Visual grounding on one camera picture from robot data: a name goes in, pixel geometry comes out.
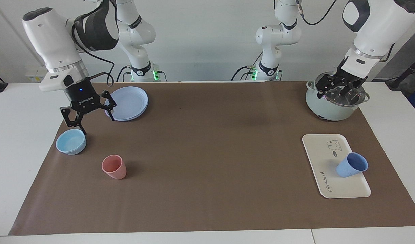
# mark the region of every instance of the white table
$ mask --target white table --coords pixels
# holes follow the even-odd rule
[[[361,110],[415,202],[415,110],[383,83],[364,88],[371,99]],[[5,237],[62,122],[58,108],[68,104],[62,91],[42,93],[37,84],[0,93],[0,243],[415,243],[415,227]]]

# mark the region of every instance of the light blue plate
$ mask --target light blue plate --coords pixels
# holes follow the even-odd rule
[[[147,109],[147,93],[141,88],[127,86],[114,91],[111,96],[117,104],[112,113],[117,121],[133,120]]]

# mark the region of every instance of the bowl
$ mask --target bowl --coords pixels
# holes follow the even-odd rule
[[[82,152],[86,145],[87,139],[84,133],[78,129],[65,131],[55,142],[57,150],[68,155],[75,155]]]

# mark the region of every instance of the tray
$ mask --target tray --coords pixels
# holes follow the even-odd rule
[[[340,134],[304,135],[302,142],[307,152],[320,194],[325,198],[366,198],[371,190],[364,174],[341,177],[337,165],[351,153],[349,144]]]

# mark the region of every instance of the blue cup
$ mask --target blue cup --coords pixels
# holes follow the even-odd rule
[[[360,172],[364,172],[368,168],[369,164],[361,154],[351,152],[337,166],[336,171],[339,176],[348,177]]]

